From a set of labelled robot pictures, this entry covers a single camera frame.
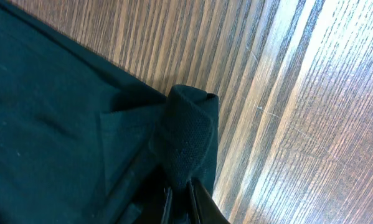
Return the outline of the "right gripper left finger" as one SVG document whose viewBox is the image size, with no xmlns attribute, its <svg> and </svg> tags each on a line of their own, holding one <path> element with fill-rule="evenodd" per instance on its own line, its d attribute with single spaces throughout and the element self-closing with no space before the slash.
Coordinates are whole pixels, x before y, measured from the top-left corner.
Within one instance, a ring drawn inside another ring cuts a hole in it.
<svg viewBox="0 0 373 224">
<path fill-rule="evenodd" d="M 160 224 L 168 224 L 172 209 L 172 189 L 167 187 L 164 189 L 165 203 L 163 207 L 163 214 L 161 215 Z"/>
</svg>

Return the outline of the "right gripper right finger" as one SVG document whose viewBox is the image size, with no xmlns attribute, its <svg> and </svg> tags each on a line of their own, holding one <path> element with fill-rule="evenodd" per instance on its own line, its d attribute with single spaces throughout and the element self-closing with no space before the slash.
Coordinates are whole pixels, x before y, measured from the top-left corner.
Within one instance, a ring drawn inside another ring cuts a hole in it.
<svg viewBox="0 0 373 224">
<path fill-rule="evenodd" d="M 188 208 L 189 222 L 192 224 L 229 224 L 222 215 L 212 197 L 197 180 L 187 183 L 190 206 Z"/>
</svg>

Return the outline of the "black polo shirt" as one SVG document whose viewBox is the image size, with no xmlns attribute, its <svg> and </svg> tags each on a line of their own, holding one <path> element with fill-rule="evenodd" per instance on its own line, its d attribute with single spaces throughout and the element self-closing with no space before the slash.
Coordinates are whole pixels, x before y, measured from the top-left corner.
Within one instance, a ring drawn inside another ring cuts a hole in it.
<svg viewBox="0 0 373 224">
<path fill-rule="evenodd" d="M 190 223 L 212 197 L 219 99 L 164 95 L 0 1 L 0 223 Z"/>
</svg>

